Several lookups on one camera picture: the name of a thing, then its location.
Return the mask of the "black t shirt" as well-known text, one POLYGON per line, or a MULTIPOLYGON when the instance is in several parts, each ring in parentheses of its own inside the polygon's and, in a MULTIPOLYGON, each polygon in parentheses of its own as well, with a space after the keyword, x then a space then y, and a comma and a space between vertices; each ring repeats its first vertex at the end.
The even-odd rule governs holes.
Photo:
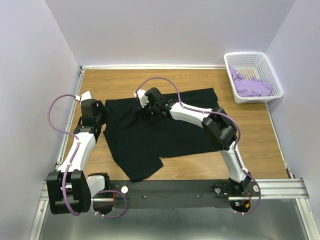
POLYGON ((132 182, 163 167, 162 158, 216 152, 205 131, 194 124, 162 117, 143 118, 133 98, 108 99, 111 115, 103 132, 113 160, 132 182))

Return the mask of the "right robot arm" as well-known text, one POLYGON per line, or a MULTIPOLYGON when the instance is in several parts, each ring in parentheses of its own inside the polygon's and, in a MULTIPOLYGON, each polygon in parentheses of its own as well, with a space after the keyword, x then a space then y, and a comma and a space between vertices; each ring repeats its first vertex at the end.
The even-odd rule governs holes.
POLYGON ((138 89, 133 97, 139 101, 139 111, 146 117, 161 116, 184 121, 202 128, 227 166, 229 184, 227 192, 241 196, 248 190, 252 178, 245 167, 238 148, 241 136, 239 126, 223 108, 200 108, 185 104, 177 93, 177 101, 167 99, 156 87, 147 91, 138 89))

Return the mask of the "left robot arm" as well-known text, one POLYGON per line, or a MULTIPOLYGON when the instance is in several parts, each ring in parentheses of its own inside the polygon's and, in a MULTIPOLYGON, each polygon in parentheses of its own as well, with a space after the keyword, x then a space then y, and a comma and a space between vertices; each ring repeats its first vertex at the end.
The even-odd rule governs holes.
POLYGON ((80 103, 81 116, 73 132, 73 143, 62 165, 50 172, 46 178, 48 200, 54 215, 73 214, 79 216, 91 207, 92 197, 107 197, 111 182, 107 173, 93 173, 85 177, 84 168, 91 151, 101 134, 102 126, 110 115, 100 100, 89 92, 75 96, 80 103))

